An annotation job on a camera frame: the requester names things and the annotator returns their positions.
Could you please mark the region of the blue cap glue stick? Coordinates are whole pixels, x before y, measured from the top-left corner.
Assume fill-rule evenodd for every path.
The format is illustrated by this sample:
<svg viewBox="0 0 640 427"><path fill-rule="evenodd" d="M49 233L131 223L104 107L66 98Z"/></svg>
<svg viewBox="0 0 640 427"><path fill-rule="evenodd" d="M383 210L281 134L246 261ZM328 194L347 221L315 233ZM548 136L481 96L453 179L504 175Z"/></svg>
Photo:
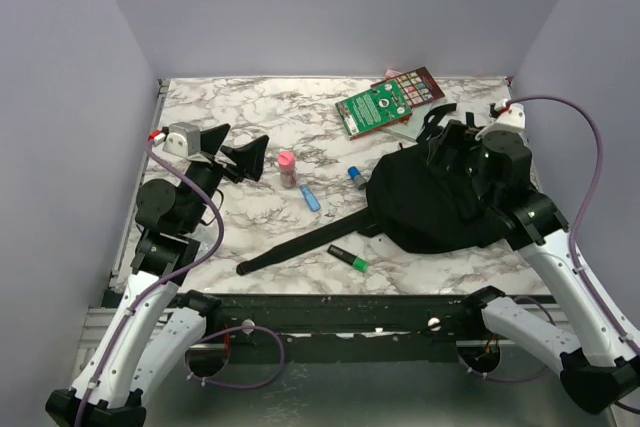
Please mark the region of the blue cap glue stick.
<svg viewBox="0 0 640 427"><path fill-rule="evenodd" d="M357 167L351 166L351 167L348 168L347 172L348 172L348 175L349 175L350 179L354 183L354 186L358 190L364 190L366 188L367 181L362 176L361 172L359 171L359 169Z"/></svg>

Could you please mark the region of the black student backpack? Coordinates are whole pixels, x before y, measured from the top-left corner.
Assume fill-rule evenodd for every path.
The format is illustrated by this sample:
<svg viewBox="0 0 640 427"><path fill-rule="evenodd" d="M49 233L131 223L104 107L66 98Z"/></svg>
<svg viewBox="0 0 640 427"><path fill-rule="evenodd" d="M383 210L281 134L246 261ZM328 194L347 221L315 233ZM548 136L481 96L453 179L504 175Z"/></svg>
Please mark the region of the black student backpack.
<svg viewBox="0 0 640 427"><path fill-rule="evenodd" d="M365 208L241 262L236 273L248 275L352 232L384 234L402 250L417 254L486 247L505 238L509 221L481 203L468 178L428 162L429 149L444 132L439 122L455 111L454 103L432 109L415 145L379 160L366 186Z"/></svg>

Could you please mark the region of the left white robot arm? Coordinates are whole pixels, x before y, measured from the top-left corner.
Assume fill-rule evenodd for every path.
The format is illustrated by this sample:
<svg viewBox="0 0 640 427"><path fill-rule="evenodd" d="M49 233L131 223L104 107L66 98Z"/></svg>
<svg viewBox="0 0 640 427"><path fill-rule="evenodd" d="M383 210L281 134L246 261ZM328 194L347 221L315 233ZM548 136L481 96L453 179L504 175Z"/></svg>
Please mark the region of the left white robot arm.
<svg viewBox="0 0 640 427"><path fill-rule="evenodd" d="M219 301L191 292L169 320L158 322L174 301L186 275L219 249L224 222L212 198L223 179L257 181L264 168L269 138L232 148L224 140L229 125L200 130L185 122L152 132L147 156L155 147L188 161L174 185L152 179L138 190L135 223L142 234L120 303L86 367L68 389L53 391L45 411L59 426L141 426L152 395L178 360L197 340L214 340L222 327Z"/></svg>

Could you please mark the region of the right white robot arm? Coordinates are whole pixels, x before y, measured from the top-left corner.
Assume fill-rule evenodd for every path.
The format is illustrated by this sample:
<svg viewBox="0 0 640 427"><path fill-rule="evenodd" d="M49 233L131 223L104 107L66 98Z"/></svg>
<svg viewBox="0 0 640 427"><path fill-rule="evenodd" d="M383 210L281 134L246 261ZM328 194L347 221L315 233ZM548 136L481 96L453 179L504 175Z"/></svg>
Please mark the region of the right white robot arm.
<svg viewBox="0 0 640 427"><path fill-rule="evenodd" d="M493 332L513 341L557 374L588 413L636 390L639 330L584 260L564 215L532 183L532 153L521 136L451 121L430 141L428 161L495 215L498 236L535 270L573 329L565 332L485 288L482 304L461 312L462 331L474 339Z"/></svg>

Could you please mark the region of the pink cap small bottle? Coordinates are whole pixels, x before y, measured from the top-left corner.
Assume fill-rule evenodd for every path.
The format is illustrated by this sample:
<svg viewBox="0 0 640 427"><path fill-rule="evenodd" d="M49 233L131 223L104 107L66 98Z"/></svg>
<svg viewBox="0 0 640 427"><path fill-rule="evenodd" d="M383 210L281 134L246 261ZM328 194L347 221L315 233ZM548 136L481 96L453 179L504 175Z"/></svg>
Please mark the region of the pink cap small bottle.
<svg viewBox="0 0 640 427"><path fill-rule="evenodd" d="M296 180L296 157L292 151L283 150L277 157L281 185L285 188L294 188Z"/></svg>

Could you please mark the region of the blue transparent marker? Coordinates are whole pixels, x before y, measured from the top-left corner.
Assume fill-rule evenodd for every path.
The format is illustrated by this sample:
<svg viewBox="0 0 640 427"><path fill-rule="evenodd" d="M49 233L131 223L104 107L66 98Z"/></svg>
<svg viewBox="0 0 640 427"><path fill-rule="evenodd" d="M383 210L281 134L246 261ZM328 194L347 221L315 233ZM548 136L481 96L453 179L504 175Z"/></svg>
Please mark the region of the blue transparent marker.
<svg viewBox="0 0 640 427"><path fill-rule="evenodd" d="M304 184L300 186L300 191L309 209L312 212L319 211L321 208L320 203L312 192L311 188L308 185Z"/></svg>

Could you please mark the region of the green black highlighter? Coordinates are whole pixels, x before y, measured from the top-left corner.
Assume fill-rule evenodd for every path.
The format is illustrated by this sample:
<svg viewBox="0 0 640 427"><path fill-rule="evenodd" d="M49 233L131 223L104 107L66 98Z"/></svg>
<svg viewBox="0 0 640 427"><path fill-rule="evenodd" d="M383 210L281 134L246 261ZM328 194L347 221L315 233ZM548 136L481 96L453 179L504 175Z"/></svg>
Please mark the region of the green black highlighter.
<svg viewBox="0 0 640 427"><path fill-rule="evenodd" d="M327 253L341 262L350 265L359 272L366 272L368 269L369 264L366 260L335 245L330 245Z"/></svg>

